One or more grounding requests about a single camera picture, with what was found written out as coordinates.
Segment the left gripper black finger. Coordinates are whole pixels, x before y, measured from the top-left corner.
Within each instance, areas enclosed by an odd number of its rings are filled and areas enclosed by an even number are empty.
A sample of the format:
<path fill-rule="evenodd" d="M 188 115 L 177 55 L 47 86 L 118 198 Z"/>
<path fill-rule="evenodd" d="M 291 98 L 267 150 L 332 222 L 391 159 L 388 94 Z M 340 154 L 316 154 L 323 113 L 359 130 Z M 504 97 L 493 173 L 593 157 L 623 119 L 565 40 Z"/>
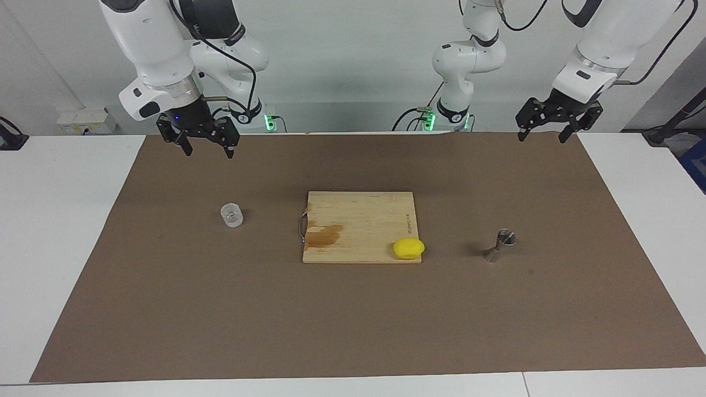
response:
<path fill-rule="evenodd" d="M 550 123 L 547 116 L 548 105 L 537 98 L 529 98 L 515 115 L 515 122 L 519 129 L 517 137 L 519 142 L 524 142 L 532 129 Z"/>
<path fill-rule="evenodd" d="M 559 142 L 566 143 L 573 133 L 590 130 L 602 113 L 603 107 L 599 101 L 594 101 L 581 115 L 574 111 L 563 110 L 562 117 L 566 125 L 558 135 Z"/>

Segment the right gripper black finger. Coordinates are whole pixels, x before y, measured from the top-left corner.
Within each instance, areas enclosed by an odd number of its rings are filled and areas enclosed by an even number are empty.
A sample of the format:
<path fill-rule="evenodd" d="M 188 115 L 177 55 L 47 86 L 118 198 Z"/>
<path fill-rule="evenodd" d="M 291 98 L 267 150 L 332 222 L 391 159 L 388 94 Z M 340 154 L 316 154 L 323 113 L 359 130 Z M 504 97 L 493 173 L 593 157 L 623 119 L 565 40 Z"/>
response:
<path fill-rule="evenodd" d="M 234 157 L 234 151 L 239 144 L 240 134 L 232 119 L 217 119 L 212 131 L 212 141 L 223 148 L 227 158 Z"/>
<path fill-rule="evenodd" d="M 166 143 L 173 143 L 184 151 L 186 156 L 191 156 L 192 146 L 188 141 L 187 130 L 174 127 L 167 115 L 159 115 L 157 118 L 157 128 Z"/>

